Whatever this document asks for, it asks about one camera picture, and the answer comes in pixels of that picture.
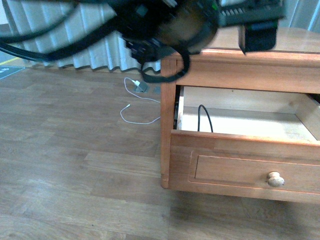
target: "drawer front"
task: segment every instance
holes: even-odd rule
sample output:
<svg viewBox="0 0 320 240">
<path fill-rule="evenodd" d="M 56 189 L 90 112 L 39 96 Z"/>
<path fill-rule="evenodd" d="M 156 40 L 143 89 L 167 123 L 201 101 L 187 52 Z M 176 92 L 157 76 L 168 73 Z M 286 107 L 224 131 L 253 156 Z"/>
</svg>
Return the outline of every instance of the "drawer front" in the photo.
<svg viewBox="0 0 320 240">
<path fill-rule="evenodd" d="M 320 203 L 320 142 L 171 132 L 169 188 Z M 278 172 L 284 185 L 268 184 Z"/>
<path fill-rule="evenodd" d="M 281 190 L 320 193 L 320 165 L 222 157 L 194 152 L 191 166 L 193 168 L 190 168 L 189 180 L 192 182 L 273 189 L 268 185 L 268 174 L 277 172 L 285 182 L 279 186 Z"/>
</svg>

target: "black cable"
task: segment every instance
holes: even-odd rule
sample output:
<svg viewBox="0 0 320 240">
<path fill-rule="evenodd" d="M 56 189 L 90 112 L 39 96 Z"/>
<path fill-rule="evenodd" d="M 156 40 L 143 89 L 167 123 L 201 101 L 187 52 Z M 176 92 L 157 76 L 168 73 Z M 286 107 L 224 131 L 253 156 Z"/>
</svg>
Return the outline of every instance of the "black cable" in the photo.
<svg viewBox="0 0 320 240">
<path fill-rule="evenodd" d="M 211 122 L 211 119 L 210 119 L 210 115 L 209 115 L 208 110 L 206 109 L 206 107 L 203 106 L 202 104 L 199 105 L 199 107 L 198 107 L 198 132 L 200 132 L 200 111 L 201 111 L 201 108 L 204 109 L 204 111 L 205 111 L 205 113 L 206 113 L 206 115 L 207 115 L 207 117 L 208 117 L 208 119 L 209 119 L 211 132 L 213 133 L 213 132 L 214 132 L 214 129 L 213 129 L 213 127 L 212 127 L 212 122 Z"/>
<path fill-rule="evenodd" d="M 140 68 L 140 72 L 142 74 L 143 80 L 146 83 L 171 83 L 174 82 L 180 78 L 182 78 L 184 75 L 186 75 L 186 73 L 189 71 L 190 68 L 190 54 L 189 51 L 184 48 L 184 47 L 180 47 L 180 46 L 173 46 L 172 47 L 177 53 L 179 53 L 182 57 L 182 62 L 183 62 L 183 69 L 181 69 L 178 73 L 176 73 L 173 76 L 152 76 L 152 75 L 148 75 L 143 71 L 145 62 L 143 61 L 141 63 L 141 68 Z"/>
<path fill-rule="evenodd" d="M 0 41 L 6 44 L 13 44 L 13 43 L 19 43 L 23 41 L 27 41 L 30 39 L 35 39 L 39 36 L 42 36 L 44 34 L 47 34 L 48 32 L 52 31 L 56 27 L 58 27 L 60 24 L 62 24 L 65 20 L 67 20 L 71 15 L 76 11 L 77 6 L 79 4 L 76 2 L 72 5 L 72 8 L 59 20 L 51 24 L 50 26 L 37 30 L 36 32 L 29 32 L 23 35 L 11 35 L 9 33 L 0 34 Z"/>
<path fill-rule="evenodd" d="M 18 58 L 35 61 L 35 62 L 52 62 L 60 59 L 70 57 L 76 53 L 79 53 L 91 45 L 97 43 L 102 38 L 114 32 L 117 28 L 117 22 L 119 19 L 115 16 L 105 22 L 103 25 L 97 27 L 91 31 L 85 37 L 71 43 L 70 45 L 58 48 L 51 52 L 40 53 L 34 51 L 24 50 L 15 46 L 11 46 L 0 41 L 0 51 L 13 55 Z"/>
</svg>

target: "wooden nightstand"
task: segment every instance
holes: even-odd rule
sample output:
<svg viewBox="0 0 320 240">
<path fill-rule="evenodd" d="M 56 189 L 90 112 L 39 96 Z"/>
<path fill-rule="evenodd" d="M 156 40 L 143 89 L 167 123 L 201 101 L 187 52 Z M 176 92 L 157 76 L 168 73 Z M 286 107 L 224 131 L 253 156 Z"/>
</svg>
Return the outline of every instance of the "wooden nightstand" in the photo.
<svg viewBox="0 0 320 240">
<path fill-rule="evenodd" d="M 243 55 L 226 29 L 186 77 L 162 84 L 162 187 L 320 203 L 320 104 L 309 96 L 320 94 L 320 34 L 280 29 L 277 42 Z M 181 64 L 170 56 L 161 73 Z M 199 104 L 214 133 L 197 132 Z"/>
</svg>

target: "black strap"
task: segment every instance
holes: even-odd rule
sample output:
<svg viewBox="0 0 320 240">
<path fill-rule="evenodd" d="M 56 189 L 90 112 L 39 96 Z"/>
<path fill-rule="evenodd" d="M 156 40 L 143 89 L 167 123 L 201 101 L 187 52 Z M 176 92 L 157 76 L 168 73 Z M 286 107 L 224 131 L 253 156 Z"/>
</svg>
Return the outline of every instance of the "black strap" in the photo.
<svg viewBox="0 0 320 240">
<path fill-rule="evenodd" d="M 143 80 L 146 83 L 153 83 L 153 84 L 171 83 L 171 82 L 178 80 L 179 78 L 182 78 L 184 75 L 186 75 L 186 73 L 189 71 L 189 68 L 190 68 L 190 54 L 189 54 L 187 48 L 182 47 L 182 46 L 175 46 L 175 47 L 173 47 L 173 49 L 181 55 L 182 61 L 183 61 L 183 69 L 181 71 L 179 71 L 177 74 L 175 74 L 173 76 L 169 76 L 169 77 L 151 76 L 151 75 L 146 74 L 143 71 L 145 62 L 142 62 L 140 71 L 141 71 L 141 75 L 143 77 Z"/>
</svg>

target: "black device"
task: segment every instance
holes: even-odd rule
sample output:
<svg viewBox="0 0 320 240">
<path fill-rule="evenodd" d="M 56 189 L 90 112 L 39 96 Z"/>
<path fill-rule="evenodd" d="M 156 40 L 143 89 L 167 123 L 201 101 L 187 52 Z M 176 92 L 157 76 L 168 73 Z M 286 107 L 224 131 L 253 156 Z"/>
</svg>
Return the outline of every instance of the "black device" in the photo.
<svg viewBox="0 0 320 240">
<path fill-rule="evenodd" d="M 285 16 L 284 0 L 245 0 L 223 7 L 216 0 L 56 1 L 71 2 L 74 8 L 79 3 L 107 3 L 116 16 L 78 41 L 46 53 L 27 51 L 9 44 L 46 34 L 65 19 L 24 36 L 2 34 L 0 51 L 31 61 L 52 62 L 74 55 L 118 31 L 131 50 L 131 56 L 141 64 L 141 74 L 147 83 L 172 82 L 183 77 L 190 67 L 190 55 L 199 54 L 219 28 L 240 26 L 239 46 L 244 53 L 272 49 L 276 44 L 278 21 Z M 177 74 L 163 77 L 143 72 L 146 62 L 160 60 L 174 52 L 178 52 L 183 60 L 183 68 Z"/>
</svg>

